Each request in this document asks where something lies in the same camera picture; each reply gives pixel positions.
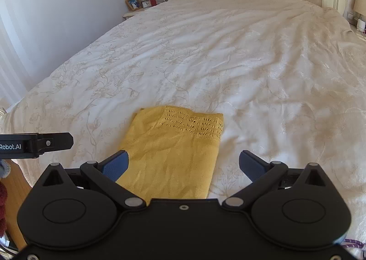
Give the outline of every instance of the bedside table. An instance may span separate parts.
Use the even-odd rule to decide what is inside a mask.
[[[351,25],[351,29],[353,32],[355,32],[355,34],[357,35],[358,38],[360,38],[363,42],[366,43],[366,34],[358,31],[354,25]]]
[[[143,12],[143,11],[145,11],[145,10],[149,9],[149,8],[151,8],[151,7],[148,7],[148,8],[141,8],[141,9],[136,10],[136,11],[130,11],[130,12],[127,12],[127,13],[125,13],[125,14],[123,15],[123,17],[124,17],[125,19],[129,19],[130,17],[133,17],[133,16],[135,16],[136,14],[138,14],[138,13],[140,13],[140,12]]]

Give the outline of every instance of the screw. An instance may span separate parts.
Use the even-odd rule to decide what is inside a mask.
[[[187,210],[189,209],[189,206],[188,206],[188,205],[181,205],[181,206],[179,207],[179,209],[180,209],[181,211],[187,211]]]
[[[138,207],[143,204],[143,200],[139,197],[131,197],[131,198],[127,198],[124,201],[124,203],[125,203],[125,205],[127,205],[129,207]]]
[[[225,203],[232,207],[239,207],[244,204],[244,200],[239,197],[229,197],[225,200]]]
[[[39,259],[36,255],[31,254],[31,255],[28,255],[27,260],[39,260]]]

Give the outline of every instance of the bed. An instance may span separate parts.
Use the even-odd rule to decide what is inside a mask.
[[[119,24],[56,69],[8,114],[1,133],[74,136],[71,150],[15,160],[33,185],[45,167],[116,152],[140,108],[223,113],[210,187],[221,201],[250,183],[248,149],[289,167],[318,162],[366,240],[366,47],[346,0],[170,0]]]

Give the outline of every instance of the yellow knit sweater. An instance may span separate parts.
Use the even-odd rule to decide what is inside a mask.
[[[160,106],[141,110],[120,149],[129,168],[117,180],[143,198],[206,198],[215,168],[222,114]]]

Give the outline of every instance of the picture frame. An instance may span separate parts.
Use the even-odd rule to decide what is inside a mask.
[[[142,3],[140,0],[126,0],[126,5],[131,11],[136,11],[142,8]]]
[[[145,1],[142,1],[141,3],[142,3],[142,8],[152,7],[150,0],[145,0]]]

